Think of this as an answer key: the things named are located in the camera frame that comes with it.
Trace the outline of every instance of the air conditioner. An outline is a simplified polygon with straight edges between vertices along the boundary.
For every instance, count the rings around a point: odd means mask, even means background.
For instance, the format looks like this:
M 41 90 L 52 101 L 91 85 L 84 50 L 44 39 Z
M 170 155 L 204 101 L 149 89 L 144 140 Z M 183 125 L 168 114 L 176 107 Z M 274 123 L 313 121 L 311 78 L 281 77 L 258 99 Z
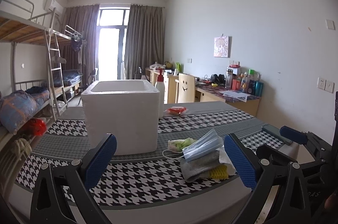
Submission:
M 50 11 L 53 11 L 54 8 L 55 8 L 55 13 L 58 16 L 61 16 L 63 12 L 63 7 L 55 0 L 47 0 L 46 5 L 45 5 L 45 11 L 50 12 Z

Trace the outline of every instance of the red package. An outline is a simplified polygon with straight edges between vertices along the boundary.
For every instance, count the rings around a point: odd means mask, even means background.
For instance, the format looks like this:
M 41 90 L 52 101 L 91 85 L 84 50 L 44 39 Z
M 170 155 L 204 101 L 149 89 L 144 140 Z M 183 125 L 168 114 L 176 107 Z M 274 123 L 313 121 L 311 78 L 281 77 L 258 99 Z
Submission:
M 166 110 L 166 112 L 172 114 L 172 115 L 181 115 L 187 111 L 186 107 L 171 107 Z
M 22 126 L 20 130 L 28 131 L 34 135 L 43 135 L 47 131 L 46 124 L 44 121 L 38 118 L 32 118 Z

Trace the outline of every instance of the curtain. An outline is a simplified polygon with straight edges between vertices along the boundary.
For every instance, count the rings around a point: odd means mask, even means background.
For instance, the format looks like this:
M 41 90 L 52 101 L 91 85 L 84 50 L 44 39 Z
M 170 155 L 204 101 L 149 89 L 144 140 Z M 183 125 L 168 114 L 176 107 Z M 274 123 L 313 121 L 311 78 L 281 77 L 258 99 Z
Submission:
M 161 7 L 131 5 L 125 45 L 125 78 L 134 79 L 155 61 L 163 64 L 164 30 Z
M 87 41 L 86 46 L 82 46 L 82 81 L 85 84 L 89 74 L 96 68 L 95 66 L 95 48 L 97 34 L 97 17 L 100 5 L 84 5 L 81 7 L 68 7 L 65 10 L 62 21 L 62 30 L 68 25 L 76 31 L 83 34 Z M 67 60 L 62 65 L 62 69 L 78 69 L 78 52 L 74 51 L 70 45 L 66 45 L 61 49 L 61 57 Z

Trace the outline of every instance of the anime picture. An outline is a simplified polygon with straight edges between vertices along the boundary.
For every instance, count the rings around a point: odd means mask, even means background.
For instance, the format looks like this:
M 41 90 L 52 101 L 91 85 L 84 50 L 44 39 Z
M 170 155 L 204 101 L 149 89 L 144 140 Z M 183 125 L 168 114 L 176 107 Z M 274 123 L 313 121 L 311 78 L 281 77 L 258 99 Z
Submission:
M 229 37 L 222 36 L 215 38 L 214 57 L 228 57 L 229 54 Z

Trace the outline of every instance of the metal bolt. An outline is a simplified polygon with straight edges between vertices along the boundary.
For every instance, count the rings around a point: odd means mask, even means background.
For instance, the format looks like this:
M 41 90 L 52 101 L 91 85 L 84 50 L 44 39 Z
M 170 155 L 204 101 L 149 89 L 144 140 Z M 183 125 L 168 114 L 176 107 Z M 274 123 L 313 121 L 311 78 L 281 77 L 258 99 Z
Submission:
M 41 169 L 46 169 L 46 168 L 48 168 L 48 164 L 47 163 L 44 163 L 44 164 L 41 165 Z
M 77 166 L 77 165 L 79 165 L 81 163 L 81 160 L 80 159 L 74 159 L 73 161 L 72 161 L 72 165 L 73 166 Z
M 293 166 L 294 168 L 296 168 L 296 169 L 299 169 L 299 168 L 300 168 L 299 164 L 296 163 L 296 162 L 292 163 L 292 166 Z
M 262 159 L 261 164 L 264 165 L 264 166 L 268 166 L 270 164 L 270 162 L 267 159 Z

